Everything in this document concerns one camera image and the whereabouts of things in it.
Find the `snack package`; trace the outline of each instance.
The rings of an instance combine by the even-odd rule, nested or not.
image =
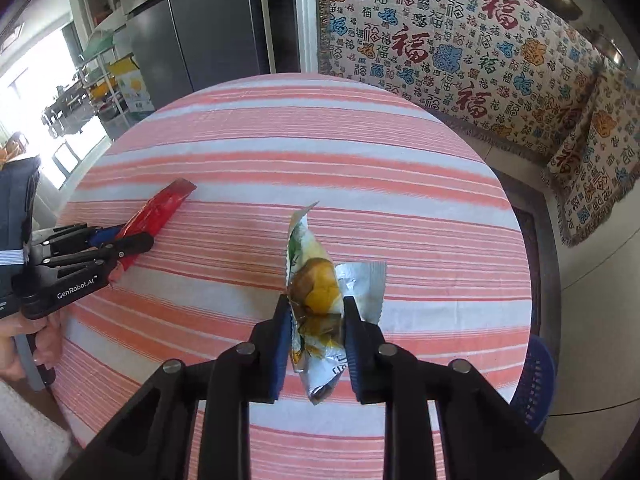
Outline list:
[[[306,394],[317,404],[333,391],[347,367],[342,334],[344,296],[353,296],[362,319],[378,323],[385,293],[386,263],[334,266],[309,230],[312,204],[291,216],[287,245],[287,295],[293,314],[291,362]]]
[[[116,238],[142,232],[149,233],[155,237],[196,187],[195,184],[184,178],[176,178],[171,184],[151,197],[142,206],[142,209],[122,227]],[[111,283],[117,282],[124,271],[133,265],[138,256],[138,254],[132,254],[121,258],[116,268],[111,271],[109,281]]]

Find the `striped tablecloth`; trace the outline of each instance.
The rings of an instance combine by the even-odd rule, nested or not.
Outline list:
[[[271,317],[289,216],[315,201],[309,225],[336,262],[388,262],[387,340],[432,362],[468,359],[513,395],[531,308],[522,235],[491,169],[427,112],[327,76],[214,86],[130,129],[60,223],[124,222],[177,176],[198,189],[153,250],[70,306],[54,392],[82,444],[161,362],[215,358]],[[384,407],[357,404],[348,374],[313,406],[289,370],[279,402],[250,415],[254,479],[382,476]],[[201,425],[202,411],[195,449]]]

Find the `blanket fringe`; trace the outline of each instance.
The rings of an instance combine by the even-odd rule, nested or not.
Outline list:
[[[329,32],[331,0],[318,0],[318,72],[331,75],[331,33]]]
[[[565,204],[566,202],[562,196],[560,186],[556,184],[554,176],[551,173],[551,170],[549,170],[549,168],[544,168],[542,170],[541,177],[542,177],[542,182],[544,182],[545,185],[552,191],[552,193],[554,194],[554,198],[556,199],[556,209],[558,210],[558,228],[560,231],[560,239],[562,240],[562,243],[568,247],[572,247],[579,244],[587,236],[589,236],[589,234],[591,234],[591,232],[593,232],[593,230],[595,230],[597,226],[594,227],[591,230],[591,232],[589,232],[589,234],[584,235],[584,237],[579,240],[576,239],[576,237],[578,236],[577,234],[572,237],[571,231],[569,231],[569,225],[566,221],[566,216],[564,215],[563,204]]]
[[[544,166],[548,163],[548,157],[540,155],[525,146],[521,146],[516,144],[515,142],[511,142],[510,140],[505,140],[500,137],[495,132],[490,130],[485,130],[484,128],[480,128],[480,126],[475,126],[474,124],[465,121],[464,119],[459,119],[456,117],[452,117],[443,112],[439,112],[437,110],[427,110],[431,115],[441,120],[445,123],[449,128],[451,128],[457,134],[463,134],[469,137],[473,137],[475,139],[484,140],[484,142],[488,142],[490,145],[495,146],[496,148],[500,148],[505,152],[515,153],[517,156],[521,156],[522,158],[526,158],[531,162]]]

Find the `red package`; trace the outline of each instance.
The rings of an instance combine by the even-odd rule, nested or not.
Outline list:
[[[116,238],[137,233],[149,233],[155,237],[162,226],[180,207],[180,204],[187,198],[196,185],[184,178],[176,178],[171,184],[159,191],[145,206],[132,216],[124,227],[120,230]],[[129,269],[136,261],[138,254],[125,256],[120,259],[122,270]]]

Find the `refrigerator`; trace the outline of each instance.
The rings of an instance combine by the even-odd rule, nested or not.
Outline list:
[[[271,72],[266,0],[120,1],[156,109],[220,82]]]

